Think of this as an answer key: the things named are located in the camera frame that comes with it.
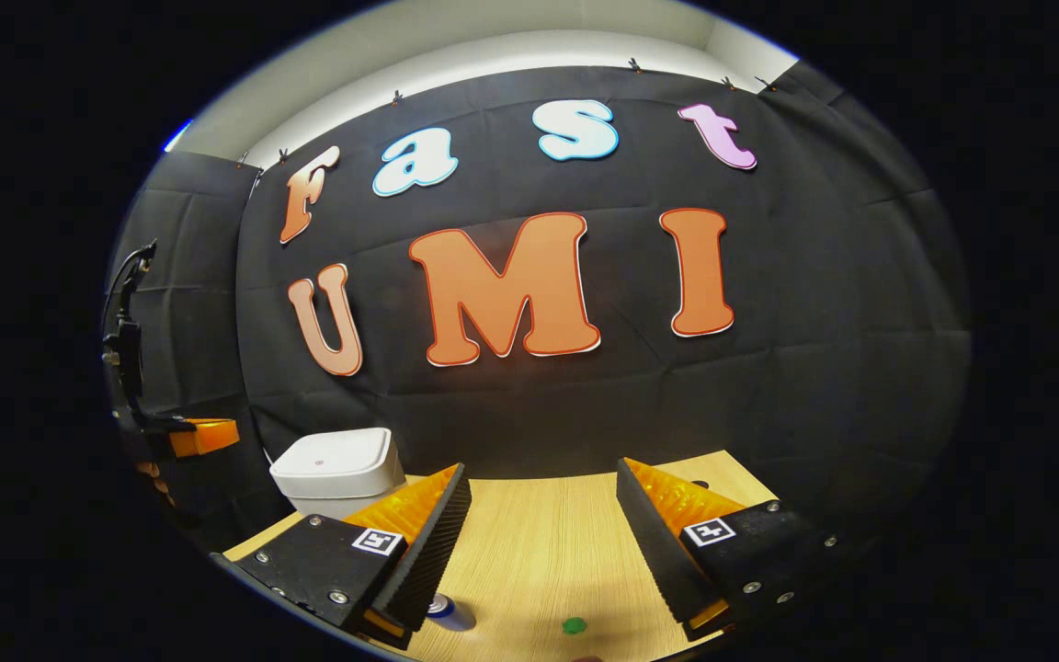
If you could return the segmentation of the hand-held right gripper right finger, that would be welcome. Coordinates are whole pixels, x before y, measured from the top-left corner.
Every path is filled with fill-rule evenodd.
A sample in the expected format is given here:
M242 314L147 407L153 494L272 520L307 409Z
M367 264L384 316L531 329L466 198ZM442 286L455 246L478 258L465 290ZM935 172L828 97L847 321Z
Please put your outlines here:
M632 458L617 499L661 598L692 642L741 633L815 594L852 557L780 500L743 506Z

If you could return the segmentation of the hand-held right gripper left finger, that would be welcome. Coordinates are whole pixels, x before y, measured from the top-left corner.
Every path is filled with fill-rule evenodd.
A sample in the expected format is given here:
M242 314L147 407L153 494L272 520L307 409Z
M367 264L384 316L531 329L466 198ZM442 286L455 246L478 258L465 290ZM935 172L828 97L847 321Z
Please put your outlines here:
M407 649L423 628L472 503L462 462L345 519L305 515L232 561L232 575L279 606Z

